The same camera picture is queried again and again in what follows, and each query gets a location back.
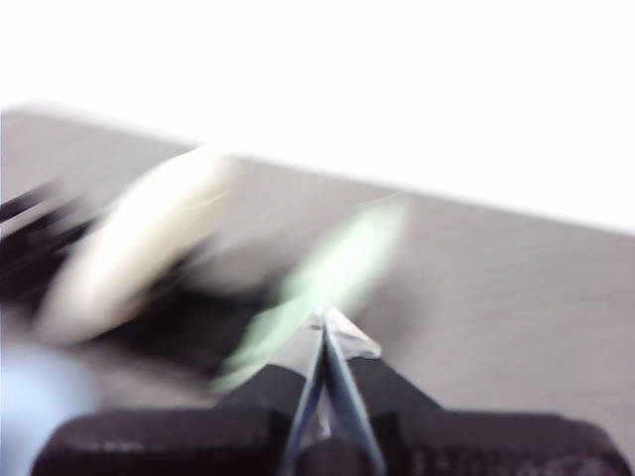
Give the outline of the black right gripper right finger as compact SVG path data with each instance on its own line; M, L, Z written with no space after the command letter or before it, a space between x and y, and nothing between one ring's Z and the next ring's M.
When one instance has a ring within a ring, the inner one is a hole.
M389 366L336 309L323 315L333 379L386 475L627 475L601 427L555 414L451 410Z

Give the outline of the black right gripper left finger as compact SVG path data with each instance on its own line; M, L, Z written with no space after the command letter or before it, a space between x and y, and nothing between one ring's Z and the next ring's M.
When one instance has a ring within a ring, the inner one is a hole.
M323 311L265 332L248 365L204 408L115 409L61 424L35 475L278 475L294 458L322 360Z

